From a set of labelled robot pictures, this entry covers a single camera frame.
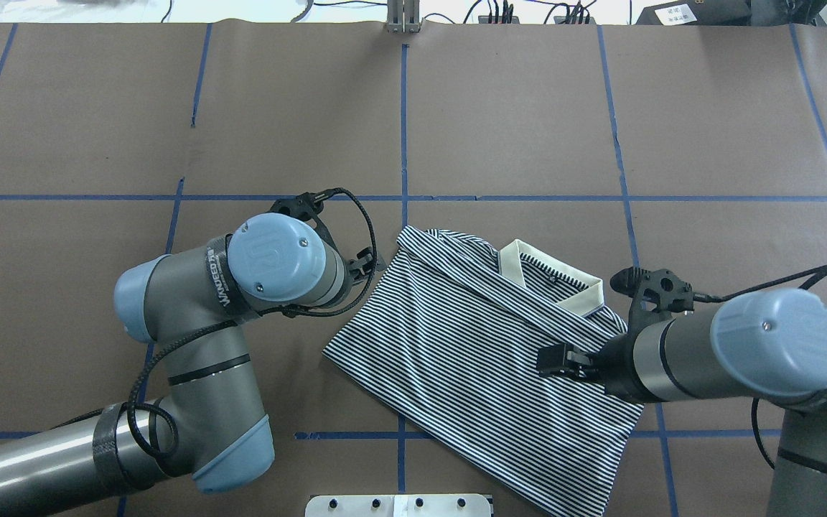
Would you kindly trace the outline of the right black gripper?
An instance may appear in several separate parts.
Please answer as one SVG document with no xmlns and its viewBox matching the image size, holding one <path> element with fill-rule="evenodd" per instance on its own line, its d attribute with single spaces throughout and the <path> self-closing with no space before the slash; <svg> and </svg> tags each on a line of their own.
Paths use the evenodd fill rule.
<svg viewBox="0 0 827 517">
<path fill-rule="evenodd" d="M 693 309 L 691 284 L 669 269 L 621 269 L 609 281 L 611 288 L 631 298 L 629 327 L 598 351 L 558 344 L 537 351 L 537 372 L 574 381 L 630 381 L 636 376 L 632 351 L 635 340 L 648 327 L 670 320 L 673 314 Z"/>
</svg>

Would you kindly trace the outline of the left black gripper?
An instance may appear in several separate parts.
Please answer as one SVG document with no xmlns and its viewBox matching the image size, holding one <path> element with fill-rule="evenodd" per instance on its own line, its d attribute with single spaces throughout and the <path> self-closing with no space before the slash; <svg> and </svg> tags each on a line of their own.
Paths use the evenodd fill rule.
<svg viewBox="0 0 827 517">
<path fill-rule="evenodd" d="M 354 258 L 341 254 L 334 236 L 321 219 L 324 204 L 333 197 L 346 197 L 354 204 L 365 224 L 365 232 L 368 234 L 370 245 L 361 252 L 357 252 Z M 341 286 L 341 295 L 346 295 L 351 287 L 359 287 L 359 294 L 366 295 L 374 284 L 377 272 L 386 269 L 386 262 L 381 258 L 376 229 L 370 213 L 365 209 L 362 200 L 351 191 L 306 191 L 292 197 L 280 197 L 270 207 L 270 213 L 284 215 L 292 220 L 305 223 L 322 240 L 322 244 L 335 252 L 345 271 L 345 283 Z"/>
</svg>

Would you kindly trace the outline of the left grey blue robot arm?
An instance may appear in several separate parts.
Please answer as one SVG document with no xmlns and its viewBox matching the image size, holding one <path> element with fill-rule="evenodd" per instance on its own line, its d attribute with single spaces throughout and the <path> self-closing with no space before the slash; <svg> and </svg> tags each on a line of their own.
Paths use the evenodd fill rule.
<svg viewBox="0 0 827 517">
<path fill-rule="evenodd" d="M 343 256 L 319 219 L 358 207 L 370 245 Z M 347 189 L 276 200 L 201 248 L 125 271 L 113 304 L 154 353 L 126 399 L 0 446 L 0 516 L 46 516 L 189 475 L 204 494 L 243 487 L 275 459 L 243 326 L 265 315 L 334 317 L 385 265 L 372 220 Z"/>
</svg>

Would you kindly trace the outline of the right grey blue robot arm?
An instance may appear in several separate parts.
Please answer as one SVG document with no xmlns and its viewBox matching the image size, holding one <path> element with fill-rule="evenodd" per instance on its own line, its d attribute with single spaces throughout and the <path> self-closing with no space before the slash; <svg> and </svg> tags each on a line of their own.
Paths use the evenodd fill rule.
<svg viewBox="0 0 827 517">
<path fill-rule="evenodd" d="M 827 516 L 827 304 L 806 289 L 710 297 L 668 269 L 628 268 L 626 333 L 600 350 L 538 351 L 542 376 L 603 386 L 635 403 L 751 397 L 785 410 L 769 516 Z"/>
</svg>

